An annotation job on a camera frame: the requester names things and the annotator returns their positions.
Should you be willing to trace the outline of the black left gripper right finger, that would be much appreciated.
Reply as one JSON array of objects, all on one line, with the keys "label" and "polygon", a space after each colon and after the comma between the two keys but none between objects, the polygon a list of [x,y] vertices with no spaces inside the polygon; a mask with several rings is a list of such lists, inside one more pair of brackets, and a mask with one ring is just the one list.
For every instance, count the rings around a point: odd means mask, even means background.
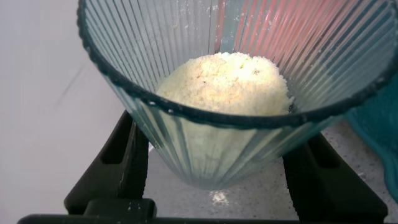
[{"label": "black left gripper right finger", "polygon": [[287,188],[301,222],[382,223],[387,205],[322,134],[283,156]]}]

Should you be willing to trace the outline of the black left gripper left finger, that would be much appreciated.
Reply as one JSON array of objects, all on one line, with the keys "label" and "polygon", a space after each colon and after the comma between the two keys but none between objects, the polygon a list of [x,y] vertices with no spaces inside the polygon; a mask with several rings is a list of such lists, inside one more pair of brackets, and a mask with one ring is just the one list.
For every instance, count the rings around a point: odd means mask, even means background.
[{"label": "black left gripper left finger", "polygon": [[82,214],[98,198],[143,198],[149,160],[149,141],[124,111],[108,140],[65,197],[69,214]]}]

